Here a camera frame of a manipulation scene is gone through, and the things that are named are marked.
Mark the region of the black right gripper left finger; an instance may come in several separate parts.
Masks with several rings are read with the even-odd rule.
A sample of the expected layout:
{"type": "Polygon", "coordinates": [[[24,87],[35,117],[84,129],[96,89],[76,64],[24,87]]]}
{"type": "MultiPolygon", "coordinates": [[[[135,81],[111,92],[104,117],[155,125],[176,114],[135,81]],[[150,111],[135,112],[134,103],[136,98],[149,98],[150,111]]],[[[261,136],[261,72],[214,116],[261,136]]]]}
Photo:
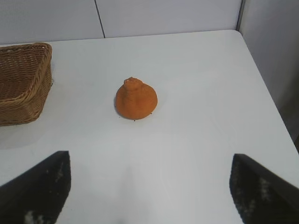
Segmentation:
{"type": "Polygon", "coordinates": [[[2,224],[56,223],[71,189],[68,151],[57,151],[0,187],[2,224]]]}

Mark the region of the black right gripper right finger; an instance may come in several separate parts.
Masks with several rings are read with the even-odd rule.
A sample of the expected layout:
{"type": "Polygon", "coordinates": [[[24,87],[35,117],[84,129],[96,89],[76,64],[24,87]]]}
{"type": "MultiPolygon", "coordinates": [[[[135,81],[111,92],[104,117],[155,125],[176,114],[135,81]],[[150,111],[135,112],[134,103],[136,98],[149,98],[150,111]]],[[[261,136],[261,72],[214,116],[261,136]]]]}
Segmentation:
{"type": "Polygon", "coordinates": [[[245,224],[297,224],[299,189],[245,154],[234,154],[230,193],[245,224]]]}

